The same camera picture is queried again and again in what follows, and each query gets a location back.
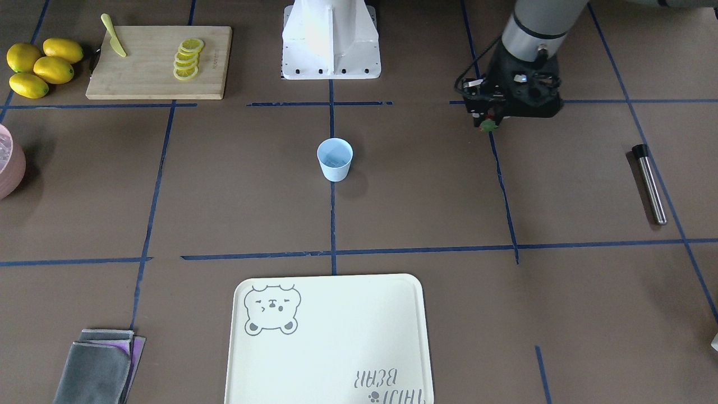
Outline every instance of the wooden cutting board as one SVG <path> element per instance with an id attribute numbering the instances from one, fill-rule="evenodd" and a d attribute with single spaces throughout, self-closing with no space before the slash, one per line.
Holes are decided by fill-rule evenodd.
<path id="1" fill-rule="evenodd" d="M 105 34 L 100 60 L 85 93 L 91 100 L 210 99 L 224 97 L 231 27 L 169 26 L 115 27 L 122 48 L 120 57 Z M 174 55 L 182 41 L 200 38 L 200 72 L 191 80 L 179 81 L 172 74 Z"/>

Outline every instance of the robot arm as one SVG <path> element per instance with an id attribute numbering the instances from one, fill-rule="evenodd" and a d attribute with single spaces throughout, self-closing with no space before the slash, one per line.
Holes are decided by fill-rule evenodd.
<path id="1" fill-rule="evenodd" d="M 630 1 L 653 6 L 718 6 L 718 0 Z M 486 74 L 466 78 L 470 65 L 454 83 L 475 127 L 488 132 L 507 116 L 550 118 L 561 110 L 556 52 L 586 3 L 588 0 L 517 0 L 502 35 L 492 43 L 496 50 Z"/>

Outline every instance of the bowl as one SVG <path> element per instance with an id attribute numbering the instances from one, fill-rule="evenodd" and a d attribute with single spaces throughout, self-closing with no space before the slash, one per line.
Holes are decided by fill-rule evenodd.
<path id="1" fill-rule="evenodd" d="M 4 151 L 10 149 L 10 156 L 4 159 Z M 10 131 L 0 125 L 0 199 L 8 196 L 25 175 L 25 154 L 19 144 L 13 141 Z"/>

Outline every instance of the light blue cup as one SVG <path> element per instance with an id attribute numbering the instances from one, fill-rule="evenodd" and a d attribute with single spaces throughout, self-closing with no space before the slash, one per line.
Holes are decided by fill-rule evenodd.
<path id="1" fill-rule="evenodd" d="M 338 137 L 326 139 L 317 148 L 317 159 L 322 173 L 326 179 L 335 183 L 346 178 L 353 156 L 351 144 Z"/>

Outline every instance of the gray cloth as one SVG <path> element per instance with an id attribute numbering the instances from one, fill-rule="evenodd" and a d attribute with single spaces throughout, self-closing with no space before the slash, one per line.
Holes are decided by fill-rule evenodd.
<path id="1" fill-rule="evenodd" d="M 53 404 L 117 404 L 131 357 L 116 346 L 73 342 Z"/>
<path id="2" fill-rule="evenodd" d="M 132 330 L 92 330 L 83 329 L 78 341 L 95 341 L 98 339 L 130 339 L 134 336 Z"/>

